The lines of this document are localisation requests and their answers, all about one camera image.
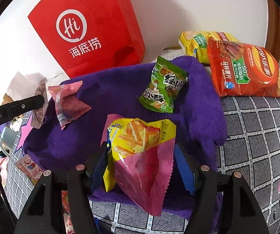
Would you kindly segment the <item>pink yellow crisps packet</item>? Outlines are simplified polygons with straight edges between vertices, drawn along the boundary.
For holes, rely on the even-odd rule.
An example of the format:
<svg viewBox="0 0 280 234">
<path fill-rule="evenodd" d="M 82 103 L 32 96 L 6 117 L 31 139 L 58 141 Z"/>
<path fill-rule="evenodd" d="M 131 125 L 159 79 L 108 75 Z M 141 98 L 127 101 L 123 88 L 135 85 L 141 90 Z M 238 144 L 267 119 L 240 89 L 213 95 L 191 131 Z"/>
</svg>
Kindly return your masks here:
<svg viewBox="0 0 280 234">
<path fill-rule="evenodd" d="M 169 119 L 107 117 L 102 142 L 109 149 L 106 192 L 118 185 L 148 214 L 160 216 L 172 170 L 176 125 Z"/>
</svg>

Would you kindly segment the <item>strawberry white snack packet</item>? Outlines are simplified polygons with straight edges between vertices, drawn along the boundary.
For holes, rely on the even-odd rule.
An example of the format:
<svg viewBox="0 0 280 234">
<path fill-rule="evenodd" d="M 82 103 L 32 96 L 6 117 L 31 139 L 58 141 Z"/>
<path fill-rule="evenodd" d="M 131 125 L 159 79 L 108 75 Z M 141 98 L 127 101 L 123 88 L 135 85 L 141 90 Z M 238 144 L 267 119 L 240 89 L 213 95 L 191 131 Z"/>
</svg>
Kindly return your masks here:
<svg viewBox="0 0 280 234">
<path fill-rule="evenodd" d="M 16 163 L 15 166 L 24 172 L 26 176 L 34 181 L 38 181 L 43 174 L 42 168 L 34 162 L 31 157 L 26 154 L 24 157 L 20 158 Z"/>
</svg>

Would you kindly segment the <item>pink wafer packet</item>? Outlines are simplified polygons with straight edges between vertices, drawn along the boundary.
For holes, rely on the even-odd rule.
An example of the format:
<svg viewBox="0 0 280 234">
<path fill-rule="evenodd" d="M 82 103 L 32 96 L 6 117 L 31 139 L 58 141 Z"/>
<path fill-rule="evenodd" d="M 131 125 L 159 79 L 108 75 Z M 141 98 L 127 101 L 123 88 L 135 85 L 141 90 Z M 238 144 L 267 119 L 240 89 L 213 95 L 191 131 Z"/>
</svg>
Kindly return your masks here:
<svg viewBox="0 0 280 234">
<path fill-rule="evenodd" d="M 91 110 L 88 104 L 76 97 L 82 84 L 83 81 L 77 81 L 66 85 L 49 87 L 49 92 L 55 102 L 55 110 L 61 130 L 64 130 L 69 123 L 76 121 Z"/>
</svg>

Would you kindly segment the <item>green snack packet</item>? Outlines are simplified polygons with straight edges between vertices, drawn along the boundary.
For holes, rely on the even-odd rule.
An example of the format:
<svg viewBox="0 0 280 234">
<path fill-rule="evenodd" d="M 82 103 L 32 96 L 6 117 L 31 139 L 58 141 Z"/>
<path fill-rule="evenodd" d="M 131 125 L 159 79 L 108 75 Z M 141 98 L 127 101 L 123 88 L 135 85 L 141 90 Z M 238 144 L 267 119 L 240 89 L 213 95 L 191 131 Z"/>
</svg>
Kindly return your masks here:
<svg viewBox="0 0 280 234">
<path fill-rule="evenodd" d="M 172 113 L 174 101 L 188 81 L 188 73 L 163 57 L 158 57 L 152 68 L 151 81 L 139 97 L 147 109 Z"/>
</svg>

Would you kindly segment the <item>red small snack packet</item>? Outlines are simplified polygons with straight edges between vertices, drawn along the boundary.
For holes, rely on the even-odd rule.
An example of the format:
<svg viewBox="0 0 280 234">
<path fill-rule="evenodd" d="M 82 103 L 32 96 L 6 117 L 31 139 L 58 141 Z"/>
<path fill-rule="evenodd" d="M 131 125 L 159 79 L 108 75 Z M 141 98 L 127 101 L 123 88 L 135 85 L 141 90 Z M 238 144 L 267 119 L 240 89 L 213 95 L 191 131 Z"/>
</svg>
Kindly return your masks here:
<svg viewBox="0 0 280 234">
<path fill-rule="evenodd" d="M 67 191 L 62 191 L 61 195 L 62 195 L 63 209 L 66 213 L 70 213 L 68 192 Z"/>
</svg>

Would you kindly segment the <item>pale pink candy packet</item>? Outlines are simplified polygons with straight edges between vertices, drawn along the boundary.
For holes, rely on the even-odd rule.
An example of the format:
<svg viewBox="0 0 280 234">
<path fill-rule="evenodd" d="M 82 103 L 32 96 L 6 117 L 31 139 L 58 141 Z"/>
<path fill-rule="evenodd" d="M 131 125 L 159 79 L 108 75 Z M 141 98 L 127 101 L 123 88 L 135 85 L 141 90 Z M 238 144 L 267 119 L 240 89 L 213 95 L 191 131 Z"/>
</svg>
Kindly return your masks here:
<svg viewBox="0 0 280 234">
<path fill-rule="evenodd" d="M 32 113 L 31 126 L 36 129 L 41 128 L 48 107 L 46 81 L 47 81 L 46 78 L 43 78 L 41 81 L 39 81 L 38 86 L 34 93 L 35 96 L 40 95 L 42 97 L 41 106 L 33 110 Z"/>
</svg>

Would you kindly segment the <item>pink paper star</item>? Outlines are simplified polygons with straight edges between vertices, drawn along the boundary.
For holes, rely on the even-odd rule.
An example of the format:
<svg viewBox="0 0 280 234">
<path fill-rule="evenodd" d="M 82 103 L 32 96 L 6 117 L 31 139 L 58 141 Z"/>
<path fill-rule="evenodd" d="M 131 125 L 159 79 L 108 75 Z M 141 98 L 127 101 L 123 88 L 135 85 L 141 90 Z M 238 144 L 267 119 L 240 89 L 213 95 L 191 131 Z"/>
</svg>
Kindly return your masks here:
<svg viewBox="0 0 280 234">
<path fill-rule="evenodd" d="M 14 142 L 14 146 L 12 148 L 13 153 L 15 153 L 17 150 L 21 149 L 24 141 L 26 140 L 26 137 L 32 130 L 31 126 L 32 121 L 32 112 L 28 112 L 24 114 L 21 126 L 19 128 L 18 134 L 16 136 L 16 140 Z"/>
</svg>

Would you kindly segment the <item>white plastic bag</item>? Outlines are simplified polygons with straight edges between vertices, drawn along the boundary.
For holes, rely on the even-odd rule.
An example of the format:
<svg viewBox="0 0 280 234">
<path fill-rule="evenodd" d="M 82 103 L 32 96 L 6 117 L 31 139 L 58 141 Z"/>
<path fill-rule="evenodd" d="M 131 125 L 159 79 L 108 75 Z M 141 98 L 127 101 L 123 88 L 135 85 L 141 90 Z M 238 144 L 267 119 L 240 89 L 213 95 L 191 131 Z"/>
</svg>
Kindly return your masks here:
<svg viewBox="0 0 280 234">
<path fill-rule="evenodd" d="M 47 101 L 46 82 L 46 77 L 40 73 L 22 75 L 22 73 L 17 72 L 11 80 L 6 93 L 14 101 L 34 95 L 42 95 Z"/>
</svg>

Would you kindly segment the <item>purple towel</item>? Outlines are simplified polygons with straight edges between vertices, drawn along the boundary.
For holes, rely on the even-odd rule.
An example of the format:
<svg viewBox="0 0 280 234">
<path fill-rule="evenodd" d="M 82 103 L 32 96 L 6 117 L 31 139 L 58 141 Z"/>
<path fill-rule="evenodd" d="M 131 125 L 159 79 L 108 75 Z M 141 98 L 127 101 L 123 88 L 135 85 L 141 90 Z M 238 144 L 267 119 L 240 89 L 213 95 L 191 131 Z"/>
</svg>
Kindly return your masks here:
<svg viewBox="0 0 280 234">
<path fill-rule="evenodd" d="M 61 129 L 55 102 L 49 101 L 44 124 L 31 130 L 23 152 L 46 170 L 62 172 L 74 168 L 99 149 L 107 116 L 116 114 L 146 122 L 171 120 L 176 125 L 176 141 L 200 163 L 216 170 L 216 149 L 227 139 L 220 98 L 197 59 L 181 56 L 172 63 L 188 73 L 172 113 L 157 113 L 139 102 L 151 78 L 151 63 L 83 75 L 79 77 L 83 84 L 78 98 L 91 110 Z"/>
</svg>

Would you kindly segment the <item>orange chips bag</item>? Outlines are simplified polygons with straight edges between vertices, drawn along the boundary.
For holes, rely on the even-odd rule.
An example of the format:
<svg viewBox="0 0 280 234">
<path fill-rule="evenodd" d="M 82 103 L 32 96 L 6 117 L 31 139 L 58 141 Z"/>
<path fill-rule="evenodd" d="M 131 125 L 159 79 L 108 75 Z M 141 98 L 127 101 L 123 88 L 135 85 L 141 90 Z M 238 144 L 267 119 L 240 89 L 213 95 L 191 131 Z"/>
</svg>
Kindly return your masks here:
<svg viewBox="0 0 280 234">
<path fill-rule="evenodd" d="M 207 52 L 218 96 L 280 98 L 279 64 L 265 48 L 209 38 Z"/>
</svg>

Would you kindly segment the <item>yellow chips bag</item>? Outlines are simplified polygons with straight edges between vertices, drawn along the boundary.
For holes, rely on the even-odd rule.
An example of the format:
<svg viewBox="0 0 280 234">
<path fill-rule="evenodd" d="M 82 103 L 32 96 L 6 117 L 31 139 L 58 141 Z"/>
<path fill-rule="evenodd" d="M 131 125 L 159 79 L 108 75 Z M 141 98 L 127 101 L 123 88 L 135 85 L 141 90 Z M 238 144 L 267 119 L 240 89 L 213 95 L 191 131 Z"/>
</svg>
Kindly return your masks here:
<svg viewBox="0 0 280 234">
<path fill-rule="evenodd" d="M 179 36 L 179 45 L 186 56 L 192 56 L 199 62 L 209 64 L 207 45 L 209 38 L 214 40 L 235 41 L 239 40 L 230 33 L 215 31 L 183 31 Z"/>
</svg>

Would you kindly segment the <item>red paper shopping bag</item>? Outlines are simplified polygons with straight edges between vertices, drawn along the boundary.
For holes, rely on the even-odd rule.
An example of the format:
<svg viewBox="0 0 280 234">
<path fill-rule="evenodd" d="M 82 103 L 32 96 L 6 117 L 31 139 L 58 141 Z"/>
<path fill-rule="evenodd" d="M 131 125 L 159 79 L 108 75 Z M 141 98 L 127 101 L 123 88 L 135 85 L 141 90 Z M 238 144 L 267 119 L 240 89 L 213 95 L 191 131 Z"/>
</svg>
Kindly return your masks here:
<svg viewBox="0 0 280 234">
<path fill-rule="evenodd" d="M 40 0 L 28 18 L 70 78 L 143 61 L 130 0 Z"/>
</svg>

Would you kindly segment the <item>wooden door frame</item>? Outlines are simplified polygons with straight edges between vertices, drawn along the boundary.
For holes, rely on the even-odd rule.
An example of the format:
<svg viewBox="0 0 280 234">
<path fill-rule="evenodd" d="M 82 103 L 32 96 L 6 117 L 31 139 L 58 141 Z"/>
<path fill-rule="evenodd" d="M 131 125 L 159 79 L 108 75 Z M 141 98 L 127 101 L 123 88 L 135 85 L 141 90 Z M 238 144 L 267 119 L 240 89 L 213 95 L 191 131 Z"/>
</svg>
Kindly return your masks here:
<svg viewBox="0 0 280 234">
<path fill-rule="evenodd" d="M 274 0 L 267 0 L 268 27 L 265 48 L 280 60 L 280 7 Z"/>
</svg>

